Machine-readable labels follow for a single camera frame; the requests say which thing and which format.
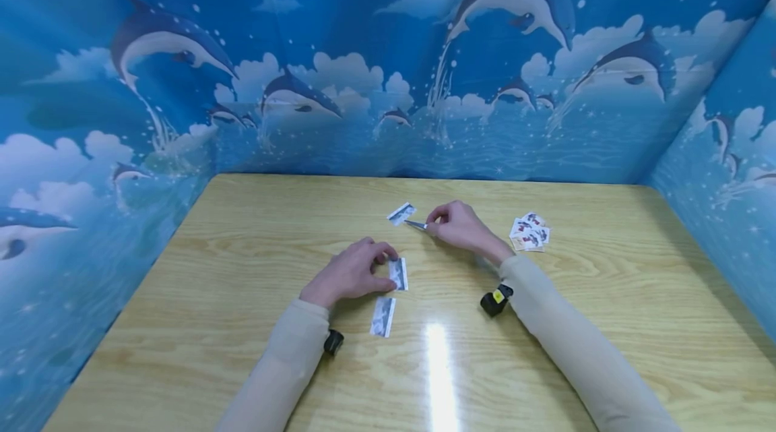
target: beige sleeve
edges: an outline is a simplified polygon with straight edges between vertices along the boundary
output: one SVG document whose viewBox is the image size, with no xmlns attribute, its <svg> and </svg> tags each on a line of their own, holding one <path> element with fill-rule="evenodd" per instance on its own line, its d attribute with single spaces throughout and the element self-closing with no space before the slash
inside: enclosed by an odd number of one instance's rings
<svg viewBox="0 0 776 432">
<path fill-rule="evenodd" d="M 282 432 L 321 360 L 328 335 L 327 309 L 293 301 L 216 431 Z"/>
<path fill-rule="evenodd" d="M 657 396 L 604 337 L 525 255 L 499 269 L 514 289 L 512 309 L 577 391 L 601 432 L 674 432 Z"/>
</svg>

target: ocean wallpaper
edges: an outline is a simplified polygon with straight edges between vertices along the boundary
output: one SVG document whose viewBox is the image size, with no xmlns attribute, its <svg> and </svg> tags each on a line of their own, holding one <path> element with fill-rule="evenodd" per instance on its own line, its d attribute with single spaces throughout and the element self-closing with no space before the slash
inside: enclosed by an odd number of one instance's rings
<svg viewBox="0 0 776 432">
<path fill-rule="evenodd" d="M 0 430 L 220 172 L 648 183 L 776 337 L 768 1 L 0 0 Z"/>
<path fill-rule="evenodd" d="M 776 341 L 776 0 L 647 182 Z"/>
</svg>

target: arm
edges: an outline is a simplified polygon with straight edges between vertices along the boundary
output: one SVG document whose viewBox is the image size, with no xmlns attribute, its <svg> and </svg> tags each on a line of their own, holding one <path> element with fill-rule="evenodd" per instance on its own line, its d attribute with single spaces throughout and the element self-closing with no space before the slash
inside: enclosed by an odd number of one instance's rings
<svg viewBox="0 0 776 432">
<path fill-rule="evenodd" d="M 282 431 L 321 360 L 328 329 L 328 309 L 293 301 L 216 431 Z"/>
<path fill-rule="evenodd" d="M 399 256 L 387 243 L 353 243 L 307 284 L 280 316 L 269 342 L 217 432 L 282 432 L 323 354 L 329 309 L 340 299 L 387 292 L 396 284 L 373 275 L 373 265 Z"/>
<path fill-rule="evenodd" d="M 463 202 L 434 209 L 427 231 L 483 255 L 515 294 L 512 309 L 577 391 L 601 432 L 675 432 L 652 390 L 617 348 L 564 299 L 525 255 L 515 255 Z"/>
</svg>

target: hand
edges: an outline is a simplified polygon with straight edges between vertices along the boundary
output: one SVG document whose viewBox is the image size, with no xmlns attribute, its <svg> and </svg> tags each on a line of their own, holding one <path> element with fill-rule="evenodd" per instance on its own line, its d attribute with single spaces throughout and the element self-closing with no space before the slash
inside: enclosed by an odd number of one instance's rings
<svg viewBox="0 0 776 432">
<path fill-rule="evenodd" d="M 399 254 L 388 243 L 364 238 L 334 255 L 307 284 L 299 299 L 331 309 L 340 299 L 356 299 L 372 292 L 396 288 L 393 280 L 374 276 L 374 264 L 386 263 L 386 255 L 397 260 Z"/>
<path fill-rule="evenodd" d="M 435 208 L 426 218 L 426 232 L 454 247 L 483 255 L 497 267 L 515 254 L 485 226 L 471 206 L 459 200 Z"/>
</svg>

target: card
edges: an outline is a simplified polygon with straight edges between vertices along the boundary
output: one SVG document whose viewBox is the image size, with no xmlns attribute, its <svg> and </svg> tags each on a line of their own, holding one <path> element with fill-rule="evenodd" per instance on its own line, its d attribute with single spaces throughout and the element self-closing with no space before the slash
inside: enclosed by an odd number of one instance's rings
<svg viewBox="0 0 776 432">
<path fill-rule="evenodd" d="M 382 337 L 390 336 L 390 325 L 393 323 L 394 309 L 396 309 L 396 299 L 391 297 L 377 298 L 369 334 Z"/>
<path fill-rule="evenodd" d="M 412 216 L 415 212 L 415 207 L 412 204 L 404 203 L 396 211 L 388 215 L 388 221 L 393 223 L 393 226 L 399 226 L 404 223 L 404 220 Z"/>
<path fill-rule="evenodd" d="M 396 282 L 396 290 L 410 289 L 407 279 L 407 260 L 404 258 L 388 261 L 388 275 L 390 280 Z"/>
</svg>

